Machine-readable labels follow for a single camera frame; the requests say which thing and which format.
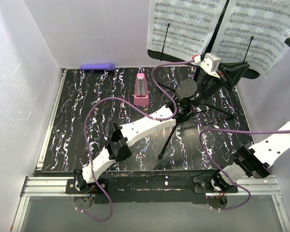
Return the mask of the white sheet music page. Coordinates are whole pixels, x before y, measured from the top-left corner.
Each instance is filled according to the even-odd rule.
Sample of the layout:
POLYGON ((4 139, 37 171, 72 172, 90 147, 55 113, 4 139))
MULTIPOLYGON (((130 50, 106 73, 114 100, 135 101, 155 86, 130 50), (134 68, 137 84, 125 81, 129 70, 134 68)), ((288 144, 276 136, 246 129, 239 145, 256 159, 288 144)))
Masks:
POLYGON ((212 53, 221 62, 243 62, 268 77, 289 50, 290 0, 231 0, 212 53))
POLYGON ((152 0, 149 3, 147 49, 190 60, 207 48, 223 12, 224 0, 152 0))

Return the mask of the black folding music stand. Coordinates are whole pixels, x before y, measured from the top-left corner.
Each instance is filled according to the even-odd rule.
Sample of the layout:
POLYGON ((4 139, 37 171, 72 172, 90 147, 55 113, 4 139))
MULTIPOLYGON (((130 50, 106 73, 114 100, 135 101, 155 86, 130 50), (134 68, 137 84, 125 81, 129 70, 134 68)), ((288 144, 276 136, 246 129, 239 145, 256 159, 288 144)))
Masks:
POLYGON ((227 0, 152 0, 149 4, 147 53, 168 65, 196 67, 194 77, 173 90, 167 107, 173 130, 195 116, 195 107, 222 87, 233 89, 241 78, 256 78, 246 61, 226 63, 211 53, 227 0))

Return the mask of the pink metronome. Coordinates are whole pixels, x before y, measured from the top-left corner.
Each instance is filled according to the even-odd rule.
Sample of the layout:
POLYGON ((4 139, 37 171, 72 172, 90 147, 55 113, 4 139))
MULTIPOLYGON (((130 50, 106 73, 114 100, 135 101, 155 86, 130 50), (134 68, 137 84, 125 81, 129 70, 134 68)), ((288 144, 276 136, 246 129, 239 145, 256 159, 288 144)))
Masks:
POLYGON ((147 79, 144 73, 138 73, 135 79, 134 88, 134 100, 133 104, 136 106, 148 106, 149 105, 149 93, 147 79))

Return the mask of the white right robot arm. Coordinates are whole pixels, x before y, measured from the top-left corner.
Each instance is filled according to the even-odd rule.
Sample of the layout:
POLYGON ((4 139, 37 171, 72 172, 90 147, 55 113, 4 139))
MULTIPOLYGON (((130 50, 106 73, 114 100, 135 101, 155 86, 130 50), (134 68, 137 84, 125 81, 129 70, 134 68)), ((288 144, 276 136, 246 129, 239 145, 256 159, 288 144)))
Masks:
POLYGON ((269 137, 253 145, 245 145, 234 154, 231 165, 217 170, 209 179, 210 189, 226 192, 242 177, 266 178, 271 174, 274 162, 290 149, 290 121, 277 131, 220 130, 240 134, 269 134, 269 137))

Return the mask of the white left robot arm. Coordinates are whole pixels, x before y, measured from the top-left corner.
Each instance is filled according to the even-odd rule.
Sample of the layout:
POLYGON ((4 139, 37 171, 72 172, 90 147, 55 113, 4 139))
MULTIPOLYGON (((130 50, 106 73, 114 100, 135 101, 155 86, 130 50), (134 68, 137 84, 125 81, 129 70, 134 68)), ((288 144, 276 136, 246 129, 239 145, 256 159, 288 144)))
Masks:
POLYGON ((249 64, 245 61, 216 64, 204 59, 199 63, 194 78, 182 81, 166 105, 150 115, 144 113, 143 118, 134 122, 111 126, 106 144, 98 156, 90 157, 84 168, 74 170, 76 190, 89 193, 103 172, 115 162, 132 155, 130 147, 137 141, 165 128, 175 130, 178 124, 196 115, 194 107, 204 105, 222 87, 233 89, 248 69, 249 64))

